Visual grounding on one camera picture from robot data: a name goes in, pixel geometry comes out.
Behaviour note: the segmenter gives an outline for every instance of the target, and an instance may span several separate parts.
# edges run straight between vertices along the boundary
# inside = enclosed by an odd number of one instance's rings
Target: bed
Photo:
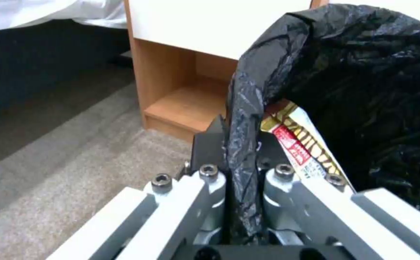
[[[0,108],[128,50],[122,0],[0,0]]]

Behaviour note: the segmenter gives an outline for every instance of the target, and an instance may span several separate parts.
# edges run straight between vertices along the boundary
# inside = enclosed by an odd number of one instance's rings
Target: hex socket screw
[[[152,191],[164,194],[172,190],[172,178],[166,173],[159,173],[152,179]]]
[[[200,179],[210,183],[218,179],[218,167],[214,164],[204,164],[199,170]]]
[[[339,191],[343,192],[346,185],[346,180],[343,176],[338,174],[330,174],[327,173],[325,175],[325,180],[332,184],[335,188],[337,188]]]
[[[274,174],[281,181],[292,181],[295,175],[293,167],[289,164],[278,164],[274,169]]]

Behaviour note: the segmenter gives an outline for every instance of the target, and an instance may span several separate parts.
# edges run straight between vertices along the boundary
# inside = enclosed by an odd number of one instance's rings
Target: red label
[[[301,166],[311,157],[309,152],[298,141],[296,136],[285,125],[280,125],[272,132],[282,146],[295,158],[297,163]]]

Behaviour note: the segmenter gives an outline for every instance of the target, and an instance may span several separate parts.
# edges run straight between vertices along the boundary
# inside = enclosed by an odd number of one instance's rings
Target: trash bag
[[[302,107],[357,191],[383,186],[420,209],[420,21],[326,5],[279,18],[238,61],[225,158],[231,243],[263,243],[256,172],[264,108]]]

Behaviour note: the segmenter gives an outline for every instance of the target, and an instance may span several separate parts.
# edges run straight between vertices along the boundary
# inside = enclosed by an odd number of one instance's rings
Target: gray carpet
[[[42,259],[124,186],[176,174],[190,144],[141,126],[131,69],[106,65],[0,111],[0,259]]]

